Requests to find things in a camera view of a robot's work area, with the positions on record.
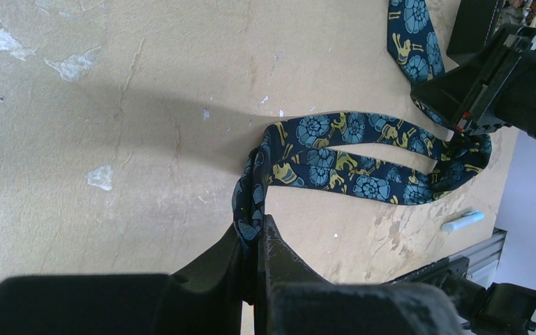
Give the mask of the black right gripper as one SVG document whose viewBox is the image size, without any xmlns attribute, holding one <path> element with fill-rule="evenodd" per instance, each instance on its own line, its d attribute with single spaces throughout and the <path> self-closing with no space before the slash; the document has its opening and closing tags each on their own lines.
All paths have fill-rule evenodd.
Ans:
<svg viewBox="0 0 536 335">
<path fill-rule="evenodd" d="M 501 29 L 467 63 L 416 84 L 410 95 L 460 133 L 515 127 L 536 139 L 536 29 Z"/>
</svg>

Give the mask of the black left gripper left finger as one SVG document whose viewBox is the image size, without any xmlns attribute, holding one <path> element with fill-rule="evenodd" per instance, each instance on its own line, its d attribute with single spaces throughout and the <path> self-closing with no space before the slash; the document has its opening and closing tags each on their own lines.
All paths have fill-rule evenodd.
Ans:
<svg viewBox="0 0 536 335">
<path fill-rule="evenodd" d="M 0 283 L 0 334 L 237 334 L 235 230 L 173 274 L 16 276 Z"/>
</svg>

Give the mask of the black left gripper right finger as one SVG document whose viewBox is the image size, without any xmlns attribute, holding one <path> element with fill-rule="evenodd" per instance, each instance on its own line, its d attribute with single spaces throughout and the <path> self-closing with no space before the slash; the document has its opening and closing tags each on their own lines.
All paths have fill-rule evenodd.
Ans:
<svg viewBox="0 0 536 335">
<path fill-rule="evenodd" d="M 258 241 L 256 334 L 461 334 L 456 309 L 424 283 L 334 284 L 266 215 Z"/>
</svg>

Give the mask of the navy blue shell pattern tie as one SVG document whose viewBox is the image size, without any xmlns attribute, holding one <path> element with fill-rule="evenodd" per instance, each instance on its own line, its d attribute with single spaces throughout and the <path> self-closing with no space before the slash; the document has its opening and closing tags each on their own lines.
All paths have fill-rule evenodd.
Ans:
<svg viewBox="0 0 536 335">
<path fill-rule="evenodd" d="M 432 172 L 341 151 L 384 144 L 435 161 Z M 489 163 L 488 135 L 437 138 L 403 119 L 370 112 L 311 114 L 269 125 L 232 195 L 233 228 L 244 251 L 262 232 L 269 186 L 329 191 L 394 205 L 427 204 L 476 177 Z"/>
</svg>

